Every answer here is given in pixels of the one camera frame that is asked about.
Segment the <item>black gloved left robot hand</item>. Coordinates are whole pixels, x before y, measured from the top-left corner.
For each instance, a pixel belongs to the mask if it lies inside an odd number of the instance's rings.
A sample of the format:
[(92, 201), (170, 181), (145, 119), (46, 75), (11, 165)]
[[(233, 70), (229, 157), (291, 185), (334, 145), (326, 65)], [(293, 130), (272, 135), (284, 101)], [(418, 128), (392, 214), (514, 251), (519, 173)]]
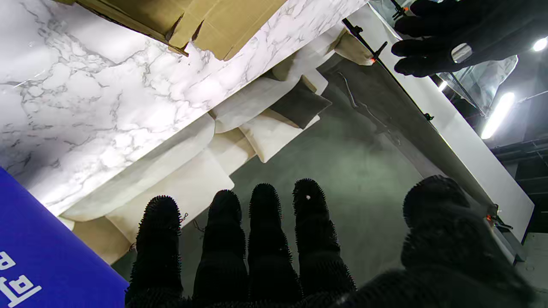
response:
[(427, 77), (500, 61), (547, 36), (545, 0), (417, 0), (394, 29), (395, 72)]

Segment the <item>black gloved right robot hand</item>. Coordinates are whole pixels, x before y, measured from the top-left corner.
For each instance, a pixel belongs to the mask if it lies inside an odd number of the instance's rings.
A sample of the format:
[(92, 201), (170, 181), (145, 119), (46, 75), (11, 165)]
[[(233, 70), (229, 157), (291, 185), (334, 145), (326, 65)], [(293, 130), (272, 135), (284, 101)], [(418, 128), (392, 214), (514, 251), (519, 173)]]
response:
[(432, 176), (406, 195), (409, 233), (401, 269), (355, 285), (340, 255), (335, 226), (320, 185), (293, 190), (299, 271), (281, 226), (281, 204), (270, 184), (249, 203), (250, 232), (231, 190), (213, 198), (192, 297), (183, 296), (181, 215), (167, 195), (147, 204), (136, 236), (137, 258), (126, 308), (528, 308), (534, 289), (515, 271), (460, 186)]

